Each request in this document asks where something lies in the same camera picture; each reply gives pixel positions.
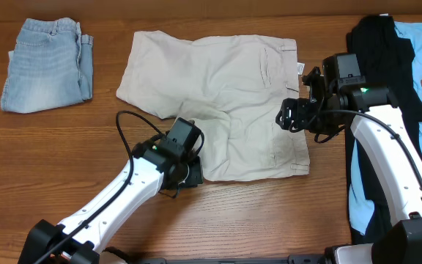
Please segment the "beige khaki shorts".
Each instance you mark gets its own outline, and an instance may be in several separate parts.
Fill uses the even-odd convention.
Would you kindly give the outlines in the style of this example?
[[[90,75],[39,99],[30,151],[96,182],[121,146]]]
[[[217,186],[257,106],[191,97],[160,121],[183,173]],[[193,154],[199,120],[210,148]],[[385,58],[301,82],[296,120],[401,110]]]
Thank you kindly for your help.
[[[275,119],[297,98],[297,43],[261,35],[180,40],[139,31],[119,99],[161,119],[181,117],[204,134],[200,158],[210,181],[252,181],[307,175],[304,133]]]

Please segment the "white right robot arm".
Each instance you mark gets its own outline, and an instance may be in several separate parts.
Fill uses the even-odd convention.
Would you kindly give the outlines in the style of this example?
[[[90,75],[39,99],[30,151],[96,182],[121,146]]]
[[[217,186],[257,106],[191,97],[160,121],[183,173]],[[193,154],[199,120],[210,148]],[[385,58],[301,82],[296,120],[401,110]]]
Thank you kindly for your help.
[[[303,83],[310,97],[284,100],[276,123],[327,139],[349,128],[379,179],[392,224],[375,243],[327,249],[324,263],[422,263],[422,161],[393,92],[367,84],[356,66],[315,67]]]

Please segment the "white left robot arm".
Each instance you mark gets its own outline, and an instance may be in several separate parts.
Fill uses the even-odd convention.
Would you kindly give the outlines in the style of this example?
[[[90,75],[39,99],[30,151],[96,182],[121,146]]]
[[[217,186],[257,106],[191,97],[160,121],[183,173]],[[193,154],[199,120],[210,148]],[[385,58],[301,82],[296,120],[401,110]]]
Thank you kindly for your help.
[[[19,263],[98,263],[118,229],[148,199],[203,182],[199,151],[163,138],[138,143],[123,171],[79,211],[53,225],[39,221],[29,232]]]

